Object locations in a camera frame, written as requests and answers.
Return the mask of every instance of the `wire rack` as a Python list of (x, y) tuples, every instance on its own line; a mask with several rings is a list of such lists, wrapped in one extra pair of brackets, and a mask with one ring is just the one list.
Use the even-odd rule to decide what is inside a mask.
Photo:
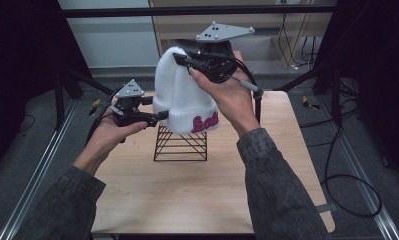
[(153, 161), (207, 161), (207, 135), (174, 134), (159, 124)]

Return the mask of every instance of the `knit hat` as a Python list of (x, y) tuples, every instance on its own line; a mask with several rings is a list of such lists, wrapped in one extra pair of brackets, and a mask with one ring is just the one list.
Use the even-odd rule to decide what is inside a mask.
[(208, 93), (198, 87), (184, 66), (178, 65), (173, 53), (187, 55), (182, 48), (171, 47), (156, 67), (153, 112), (169, 110), (161, 123), (176, 134), (214, 130), (219, 126), (218, 108)]

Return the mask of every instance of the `wooden tabletop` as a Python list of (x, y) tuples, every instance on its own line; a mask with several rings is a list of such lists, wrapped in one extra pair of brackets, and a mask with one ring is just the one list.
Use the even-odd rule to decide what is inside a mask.
[[(152, 112), (151, 106), (141, 106)], [(238, 136), (220, 114), (208, 132), (205, 162), (154, 162), (158, 127), (130, 136), (101, 165), (107, 184), (97, 203), (94, 233), (253, 233), (246, 201), (245, 166)], [(301, 179), (316, 206), (326, 203), (289, 98), (265, 92), (261, 126)], [(330, 212), (321, 213), (334, 230)]]

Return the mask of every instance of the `wall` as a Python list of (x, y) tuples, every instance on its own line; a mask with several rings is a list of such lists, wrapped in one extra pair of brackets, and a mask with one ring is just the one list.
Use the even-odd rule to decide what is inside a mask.
[[(59, 0), (62, 9), (149, 7), (147, 0)], [(151, 17), (68, 19), (89, 68), (156, 66)]]

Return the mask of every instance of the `person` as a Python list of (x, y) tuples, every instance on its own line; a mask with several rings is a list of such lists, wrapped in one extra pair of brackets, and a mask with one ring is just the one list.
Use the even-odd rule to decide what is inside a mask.
[[(235, 51), (235, 56), (242, 60), (240, 52)], [(214, 98), (239, 135), (237, 148), (246, 168), (247, 199), (256, 239), (329, 239), (304, 186), (255, 118), (250, 90), (233, 78), (215, 84), (197, 70), (190, 68), (189, 72)], [(247, 79), (240, 70), (234, 77)], [(121, 140), (146, 126), (138, 122), (118, 127), (112, 114), (105, 117), (73, 165), (25, 218), (14, 239), (87, 239), (96, 201), (105, 188), (94, 178), (96, 171)]]

